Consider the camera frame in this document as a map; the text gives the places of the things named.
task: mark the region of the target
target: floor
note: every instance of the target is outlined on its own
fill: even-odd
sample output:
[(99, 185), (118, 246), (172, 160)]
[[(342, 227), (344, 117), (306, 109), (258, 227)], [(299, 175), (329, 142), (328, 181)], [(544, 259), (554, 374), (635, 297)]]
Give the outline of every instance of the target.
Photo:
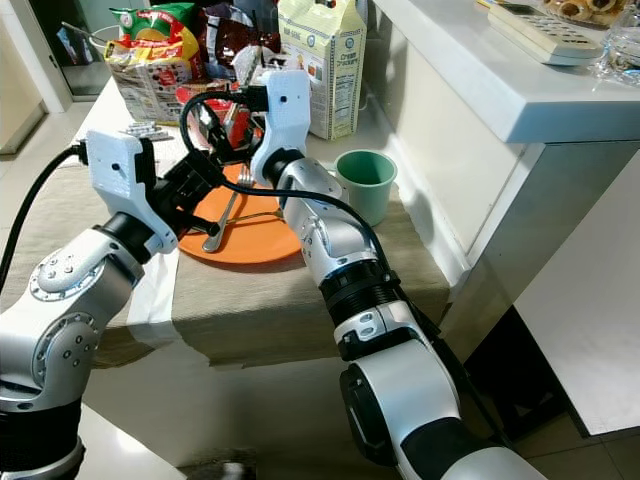
[[(16, 155), (0, 156), (0, 251), (26, 190), (53, 156), (71, 141), (90, 108), (91, 103), (76, 103), (64, 114), (48, 115)], [(463, 415), (473, 431), (486, 435), (486, 426), (475, 407), (465, 399)], [(565, 415), (516, 446), (549, 480), (640, 480), (640, 436), (634, 433), (583, 439)], [(302, 471), (294, 476), (308, 478)], [(313, 478), (332, 476), (317, 471)]]

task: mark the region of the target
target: table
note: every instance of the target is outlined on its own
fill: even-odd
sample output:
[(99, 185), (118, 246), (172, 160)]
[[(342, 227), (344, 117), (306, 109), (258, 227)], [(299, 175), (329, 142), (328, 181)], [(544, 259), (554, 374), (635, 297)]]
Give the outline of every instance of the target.
[[(378, 133), (365, 110), (358, 135), (327, 145), (313, 139), (309, 155), (329, 161), (327, 152), (363, 148)], [(90, 128), (124, 129), (130, 117), (115, 84), (110, 81), (78, 132)], [(176, 139), (155, 143), (156, 160), (167, 166), (185, 153)], [(108, 213), (91, 189), (88, 171), (67, 163), (36, 199), (13, 260), (2, 295), (8, 308), (24, 291), (34, 266), (83, 229), (104, 222)], [(409, 216), (393, 193), (387, 218), (376, 227), (392, 267), (415, 303), (439, 319), (447, 302), (448, 283), (415, 233)], [(96, 367), (134, 362), (174, 338), (154, 345), (137, 341), (126, 325), (128, 306), (117, 315), (102, 338)], [(209, 266), (181, 254), (173, 297), (172, 323), (187, 345), (206, 355), (211, 365), (271, 365), (338, 355), (333, 324), (320, 292), (300, 255), (266, 265)]]
[[(487, 21), (487, 8), (475, 0), (375, 3), (502, 141), (638, 138), (638, 89), (602, 82), (587, 68), (540, 64), (494, 30)], [(539, 4), (535, 0), (518, 3)], [(579, 30), (596, 42), (604, 36), (591, 29)]]

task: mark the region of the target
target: wall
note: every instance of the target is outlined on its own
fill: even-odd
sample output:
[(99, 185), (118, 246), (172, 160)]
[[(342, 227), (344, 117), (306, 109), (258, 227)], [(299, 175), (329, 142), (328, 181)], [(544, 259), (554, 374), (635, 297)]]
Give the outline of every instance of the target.
[(592, 435), (640, 422), (638, 182), (640, 153), (515, 302)]
[(466, 255), (525, 148), (495, 137), (389, 19), (370, 12), (377, 33), (365, 81)]
[(640, 142), (550, 144), (440, 327), (466, 359), (563, 244), (640, 147)]
[(14, 153), (42, 117), (42, 97), (0, 21), (0, 152)]
[(51, 51), (28, 0), (0, 0), (0, 15), (49, 113), (71, 106), (64, 77), (50, 59)]

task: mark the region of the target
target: green cup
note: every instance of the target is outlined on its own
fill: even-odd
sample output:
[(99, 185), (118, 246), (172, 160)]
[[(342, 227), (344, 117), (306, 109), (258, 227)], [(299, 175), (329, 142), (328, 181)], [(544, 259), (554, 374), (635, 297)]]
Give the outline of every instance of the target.
[(352, 150), (336, 160), (338, 181), (349, 192), (349, 204), (370, 225), (387, 214), (391, 185), (398, 169), (393, 161), (373, 150)]

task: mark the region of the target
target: white tabletop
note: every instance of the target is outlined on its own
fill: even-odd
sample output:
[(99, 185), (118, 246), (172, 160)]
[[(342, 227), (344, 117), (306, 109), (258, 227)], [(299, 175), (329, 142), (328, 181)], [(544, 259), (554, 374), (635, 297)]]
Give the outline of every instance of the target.
[(601, 82), (582, 67), (538, 63), (494, 30), (488, 9), (474, 0), (375, 3), (501, 140), (640, 138), (640, 88)]

